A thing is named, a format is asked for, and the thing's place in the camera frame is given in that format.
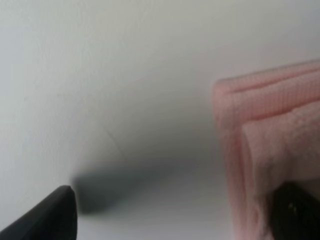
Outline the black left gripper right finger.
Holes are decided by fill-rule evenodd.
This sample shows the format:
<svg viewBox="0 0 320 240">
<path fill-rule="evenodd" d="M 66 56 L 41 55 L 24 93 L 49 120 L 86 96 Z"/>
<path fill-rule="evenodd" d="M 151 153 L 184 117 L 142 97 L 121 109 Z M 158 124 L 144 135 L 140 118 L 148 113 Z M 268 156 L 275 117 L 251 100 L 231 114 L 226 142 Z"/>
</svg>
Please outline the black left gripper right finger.
<svg viewBox="0 0 320 240">
<path fill-rule="evenodd" d="M 269 223 L 275 240 L 318 240 L 320 201 L 296 184 L 283 184 L 273 195 Z"/>
</svg>

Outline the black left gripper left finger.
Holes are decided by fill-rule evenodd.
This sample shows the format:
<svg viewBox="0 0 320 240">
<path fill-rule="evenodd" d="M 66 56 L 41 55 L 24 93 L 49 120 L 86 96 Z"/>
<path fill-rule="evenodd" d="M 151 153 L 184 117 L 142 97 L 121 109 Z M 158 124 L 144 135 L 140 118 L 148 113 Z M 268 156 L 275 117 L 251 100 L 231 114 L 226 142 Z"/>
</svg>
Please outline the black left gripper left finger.
<svg viewBox="0 0 320 240">
<path fill-rule="evenodd" d="M 55 189 L 34 208 L 0 232 L 2 240 L 75 240 L 76 195 L 69 185 Z"/>
</svg>

